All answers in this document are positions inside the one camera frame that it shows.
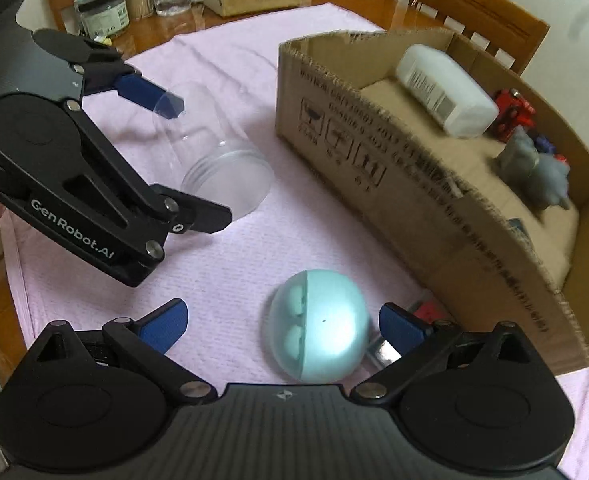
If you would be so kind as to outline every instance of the barcode label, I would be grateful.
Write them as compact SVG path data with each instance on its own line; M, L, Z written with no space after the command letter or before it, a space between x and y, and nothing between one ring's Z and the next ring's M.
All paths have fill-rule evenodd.
M420 70L415 69L408 80L408 86L416 98L432 112L441 125L448 120L448 117L454 111L455 103L437 85L436 81Z

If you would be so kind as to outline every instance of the blue gripper pad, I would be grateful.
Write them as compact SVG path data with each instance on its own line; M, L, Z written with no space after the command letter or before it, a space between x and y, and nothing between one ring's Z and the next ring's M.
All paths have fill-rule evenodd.
M134 323L134 333L164 354L188 328L188 306L175 298Z
M185 105L181 97L166 91L138 74L123 75L116 80L117 94L163 118L176 119Z
M379 330L383 338L404 356L431 335L432 327L394 303L379 311Z

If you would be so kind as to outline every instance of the tablecloth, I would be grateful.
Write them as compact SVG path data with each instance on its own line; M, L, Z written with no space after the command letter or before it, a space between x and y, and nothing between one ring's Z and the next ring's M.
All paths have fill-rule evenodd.
M404 265L274 134L279 43L337 29L377 27L327 4L177 36L129 60L167 88L186 81L207 85L266 156L276 182L256 211L225 231L170 235L165 261L138 288L118 283L6 214L1 227L8 279L27 344L53 319L92 330L183 298L190 325L168 355L222 392L228 382L287 381L266 348L264 326L274 291L300 270L350 276L373 319L386 301L410 304L420 295ZM114 92L86 98L83 108L147 182L178 186L174 152L156 135L149 111ZM346 383L366 376L360 369ZM570 478L588 480L589 370L560 381L577 413L561 467Z

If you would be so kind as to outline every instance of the gray toy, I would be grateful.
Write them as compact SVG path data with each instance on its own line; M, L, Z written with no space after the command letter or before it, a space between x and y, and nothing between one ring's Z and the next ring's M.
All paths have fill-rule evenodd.
M521 192L532 205L570 208L567 175L570 166L549 153L539 153L522 126L515 128L505 149L496 159L497 174L512 189Z

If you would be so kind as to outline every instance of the red toy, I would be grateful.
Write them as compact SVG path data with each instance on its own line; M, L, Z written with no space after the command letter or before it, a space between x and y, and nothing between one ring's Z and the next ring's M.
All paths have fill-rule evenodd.
M492 125L492 131L501 142L508 142L517 126L523 126L526 130L534 128L532 117L536 110L518 90L501 90L495 96L495 103L498 106L498 117Z

